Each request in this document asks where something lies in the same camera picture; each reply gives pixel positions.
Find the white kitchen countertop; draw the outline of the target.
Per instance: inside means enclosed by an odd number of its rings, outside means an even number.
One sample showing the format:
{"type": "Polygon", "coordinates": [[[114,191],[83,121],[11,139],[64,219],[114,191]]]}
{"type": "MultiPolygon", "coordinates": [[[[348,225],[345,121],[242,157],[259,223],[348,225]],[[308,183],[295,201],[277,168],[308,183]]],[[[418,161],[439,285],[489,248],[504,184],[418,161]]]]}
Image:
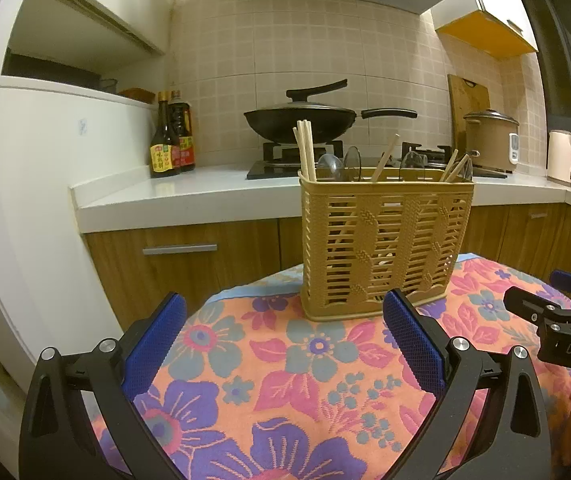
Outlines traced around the white kitchen countertop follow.
{"type": "MultiPolygon", "coordinates": [[[[246,174],[242,166],[212,166],[179,177],[146,179],[101,198],[78,195],[77,226],[86,234],[302,214],[299,180],[248,180],[246,174]]],[[[474,206],[571,206],[571,188],[544,177],[475,178],[474,185],[474,206]]]]}

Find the tan rice cooker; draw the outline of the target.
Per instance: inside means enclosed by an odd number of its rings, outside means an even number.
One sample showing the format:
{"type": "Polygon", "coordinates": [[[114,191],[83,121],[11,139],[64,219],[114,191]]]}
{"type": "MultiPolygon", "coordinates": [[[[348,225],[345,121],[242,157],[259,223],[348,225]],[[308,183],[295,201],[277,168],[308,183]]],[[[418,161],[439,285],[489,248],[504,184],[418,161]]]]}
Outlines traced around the tan rice cooker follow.
{"type": "Polygon", "coordinates": [[[489,170],[514,172],[520,157],[519,123],[497,112],[479,110],[464,116],[465,148],[475,152],[473,164],[489,170]]]}

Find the tan plastic utensil basket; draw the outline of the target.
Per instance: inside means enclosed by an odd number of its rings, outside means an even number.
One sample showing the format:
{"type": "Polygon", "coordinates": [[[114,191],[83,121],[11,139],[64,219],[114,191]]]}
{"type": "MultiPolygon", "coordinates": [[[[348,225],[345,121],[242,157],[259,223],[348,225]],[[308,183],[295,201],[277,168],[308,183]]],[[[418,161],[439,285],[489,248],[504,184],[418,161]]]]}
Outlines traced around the tan plastic utensil basket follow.
{"type": "Polygon", "coordinates": [[[299,185],[307,318],[369,318],[392,289],[415,306],[445,296],[473,183],[436,169],[366,168],[358,182],[301,178],[299,185]]]}

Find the wooden base cabinets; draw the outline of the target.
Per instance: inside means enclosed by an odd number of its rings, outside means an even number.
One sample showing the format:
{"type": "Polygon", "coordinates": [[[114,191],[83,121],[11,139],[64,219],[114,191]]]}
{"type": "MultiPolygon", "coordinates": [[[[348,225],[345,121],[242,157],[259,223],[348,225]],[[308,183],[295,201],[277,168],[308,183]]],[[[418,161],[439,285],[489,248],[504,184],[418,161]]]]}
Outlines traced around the wooden base cabinets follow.
{"type": "MultiPolygon", "coordinates": [[[[89,233],[84,238],[122,328],[148,316],[168,292],[195,312],[223,289],[303,261],[299,218],[89,233]]],[[[547,280],[571,273],[571,205],[472,208],[462,252],[547,280]]]]}

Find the floral orange table cloth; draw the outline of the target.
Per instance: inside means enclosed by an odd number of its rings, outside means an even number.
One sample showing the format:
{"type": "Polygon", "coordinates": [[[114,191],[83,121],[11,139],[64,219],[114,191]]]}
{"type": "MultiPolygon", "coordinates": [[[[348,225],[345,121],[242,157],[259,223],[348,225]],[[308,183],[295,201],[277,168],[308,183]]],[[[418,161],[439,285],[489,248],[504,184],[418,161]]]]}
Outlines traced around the floral orange table cloth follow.
{"type": "MultiPolygon", "coordinates": [[[[192,314],[134,406],[187,479],[381,479],[435,398],[382,320],[307,320],[303,265],[218,292],[192,314]]],[[[419,307],[477,350],[524,347],[546,403],[552,479],[563,471],[571,368],[540,362],[535,326],[509,313],[517,286],[571,309],[549,284],[459,256],[444,299],[419,307]]]]}

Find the wooden cutting board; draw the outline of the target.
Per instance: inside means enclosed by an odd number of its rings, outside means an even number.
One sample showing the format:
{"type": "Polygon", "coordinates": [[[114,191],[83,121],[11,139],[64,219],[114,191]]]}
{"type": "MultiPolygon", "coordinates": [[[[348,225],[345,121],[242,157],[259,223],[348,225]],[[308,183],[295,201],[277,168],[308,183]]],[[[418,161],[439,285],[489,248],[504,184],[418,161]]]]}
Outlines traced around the wooden cutting board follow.
{"type": "Polygon", "coordinates": [[[491,107],[489,91],[470,79],[448,74],[448,89],[450,96],[451,127],[453,127],[453,147],[459,151],[465,144],[464,116],[471,112],[486,110],[491,107]]]}

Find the white refrigerator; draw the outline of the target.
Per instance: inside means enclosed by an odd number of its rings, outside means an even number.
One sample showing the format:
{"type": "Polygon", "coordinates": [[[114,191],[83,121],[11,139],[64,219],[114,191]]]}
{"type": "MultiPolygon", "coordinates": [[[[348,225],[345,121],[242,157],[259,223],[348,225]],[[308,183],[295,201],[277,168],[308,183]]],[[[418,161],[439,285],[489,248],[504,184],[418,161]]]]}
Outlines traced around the white refrigerator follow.
{"type": "Polygon", "coordinates": [[[122,333],[79,209],[146,176],[153,106],[0,78],[0,361],[27,387],[42,349],[84,352],[122,333]]]}

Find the dark soy sauce bottle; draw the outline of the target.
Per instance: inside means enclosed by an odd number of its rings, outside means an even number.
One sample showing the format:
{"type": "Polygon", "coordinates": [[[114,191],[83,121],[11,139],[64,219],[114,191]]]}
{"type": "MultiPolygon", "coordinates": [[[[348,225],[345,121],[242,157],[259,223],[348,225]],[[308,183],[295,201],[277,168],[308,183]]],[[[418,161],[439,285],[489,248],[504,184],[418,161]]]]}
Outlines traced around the dark soy sauce bottle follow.
{"type": "Polygon", "coordinates": [[[180,151],[169,123],[166,91],[159,92],[157,102],[157,125],[150,144],[150,169],[152,178],[163,178],[179,174],[180,151]]]}

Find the red label sauce bottle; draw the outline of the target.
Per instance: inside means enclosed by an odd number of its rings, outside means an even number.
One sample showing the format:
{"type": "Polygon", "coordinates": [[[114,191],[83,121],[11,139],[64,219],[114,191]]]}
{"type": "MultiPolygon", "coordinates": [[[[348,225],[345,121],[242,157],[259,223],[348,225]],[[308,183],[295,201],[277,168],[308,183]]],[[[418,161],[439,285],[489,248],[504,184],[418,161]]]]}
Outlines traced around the red label sauce bottle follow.
{"type": "Polygon", "coordinates": [[[192,127],[191,107],[182,99],[179,90],[171,90],[169,100],[169,120],[179,148],[179,162],[182,171],[195,168],[195,148],[192,127]]]}

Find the white upper shelf cabinet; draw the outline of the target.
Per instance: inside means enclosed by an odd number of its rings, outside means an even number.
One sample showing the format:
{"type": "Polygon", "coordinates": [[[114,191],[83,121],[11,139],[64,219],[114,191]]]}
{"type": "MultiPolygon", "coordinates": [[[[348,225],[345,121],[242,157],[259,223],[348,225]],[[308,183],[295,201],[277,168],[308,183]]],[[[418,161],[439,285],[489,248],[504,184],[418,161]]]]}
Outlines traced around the white upper shelf cabinet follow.
{"type": "Polygon", "coordinates": [[[166,87],[174,0],[18,0],[2,72],[118,93],[166,87]]]}

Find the yellow wall cabinet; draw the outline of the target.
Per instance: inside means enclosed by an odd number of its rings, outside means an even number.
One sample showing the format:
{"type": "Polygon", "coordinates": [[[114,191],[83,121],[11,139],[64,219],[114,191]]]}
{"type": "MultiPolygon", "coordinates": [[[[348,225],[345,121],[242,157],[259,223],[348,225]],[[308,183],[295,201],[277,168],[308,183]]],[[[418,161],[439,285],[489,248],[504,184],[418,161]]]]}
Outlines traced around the yellow wall cabinet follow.
{"type": "Polygon", "coordinates": [[[443,0],[431,9],[436,32],[453,36],[493,58],[536,53],[521,0],[443,0]]]}

